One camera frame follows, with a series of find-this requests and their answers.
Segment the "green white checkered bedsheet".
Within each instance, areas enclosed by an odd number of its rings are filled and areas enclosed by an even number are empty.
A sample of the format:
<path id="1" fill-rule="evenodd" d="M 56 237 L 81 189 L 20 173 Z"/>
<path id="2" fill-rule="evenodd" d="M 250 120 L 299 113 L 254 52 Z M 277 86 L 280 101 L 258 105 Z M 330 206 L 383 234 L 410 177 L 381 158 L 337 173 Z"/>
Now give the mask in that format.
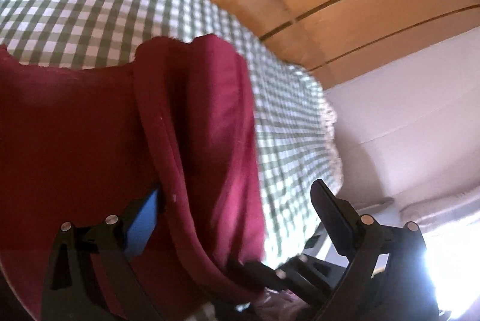
<path id="1" fill-rule="evenodd" d="M 264 261 L 300 253 L 320 219 L 310 188 L 343 185 L 337 115 L 301 66 L 281 62 L 238 19 L 210 0 L 1 0 L 1 43 L 27 65 L 90 69 L 130 62 L 143 41 L 190 42 L 208 33 L 248 65 L 255 96 L 259 181 L 266 224 Z"/>

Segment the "dark red garment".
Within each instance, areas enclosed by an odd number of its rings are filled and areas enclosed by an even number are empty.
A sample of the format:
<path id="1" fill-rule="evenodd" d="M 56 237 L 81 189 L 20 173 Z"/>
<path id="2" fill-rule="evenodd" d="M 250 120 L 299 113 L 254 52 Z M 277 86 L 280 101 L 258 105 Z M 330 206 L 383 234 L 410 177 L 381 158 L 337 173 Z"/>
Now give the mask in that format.
<path id="1" fill-rule="evenodd" d="M 260 295 L 242 270 L 264 256 L 253 94 L 230 43 L 155 37 L 131 63 L 83 71 L 2 50 L 1 269 L 34 318 L 60 226 L 151 191 L 165 210 L 131 265 L 162 315 Z"/>

